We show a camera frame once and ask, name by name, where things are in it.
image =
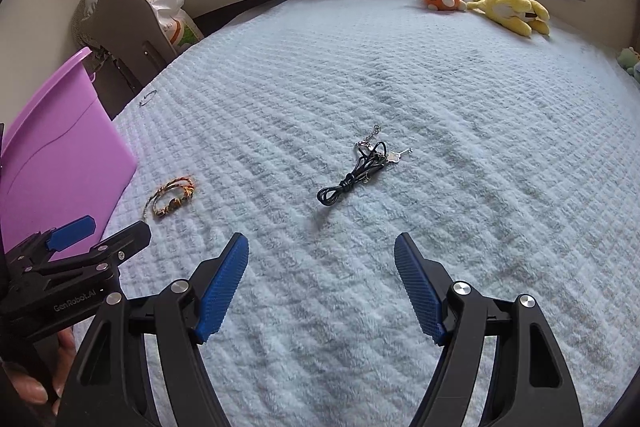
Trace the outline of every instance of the green plush toy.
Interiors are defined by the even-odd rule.
[[[618,64],[622,67],[628,74],[631,76],[640,76],[640,73],[634,73],[634,68],[636,64],[640,62],[640,54],[636,52],[633,48],[625,48],[622,50],[620,57],[618,57]]]

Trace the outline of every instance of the textured bedspread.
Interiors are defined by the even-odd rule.
[[[538,299],[585,425],[621,396],[640,362],[640,92],[606,50],[418,0],[290,0],[188,50],[151,89],[116,119],[139,166],[107,233],[160,184],[195,177],[193,202],[150,223],[151,245],[122,266],[130,298],[249,238],[201,349],[234,427],[409,425],[440,350],[394,265],[401,232],[484,295]],[[375,123],[414,153],[323,207],[316,192]]]

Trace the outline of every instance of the human hand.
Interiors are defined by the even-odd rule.
[[[56,372],[53,374],[53,389],[60,397],[65,388],[71,365],[76,357],[76,344],[71,328],[58,332],[58,344],[58,363],[56,364]],[[18,395],[25,402],[34,405],[43,405],[47,402],[47,391],[39,381],[15,369],[7,368],[6,373]],[[60,400],[58,399],[53,404],[53,414],[58,414],[59,406]]]

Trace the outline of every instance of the coiled cord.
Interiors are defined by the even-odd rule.
[[[360,152],[360,158],[358,158],[353,171],[349,172],[339,185],[322,188],[318,192],[318,201],[324,206],[334,204],[341,195],[351,192],[357,183],[369,182],[373,174],[388,164],[386,144],[384,142],[376,143],[376,146],[371,151],[367,149],[367,152],[364,152],[362,147],[358,147],[358,151]]]

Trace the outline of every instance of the purple bin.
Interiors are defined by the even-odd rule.
[[[79,217],[95,233],[52,257],[98,243],[136,160],[105,113],[82,59],[71,57],[33,95],[2,140],[0,224],[4,250]]]

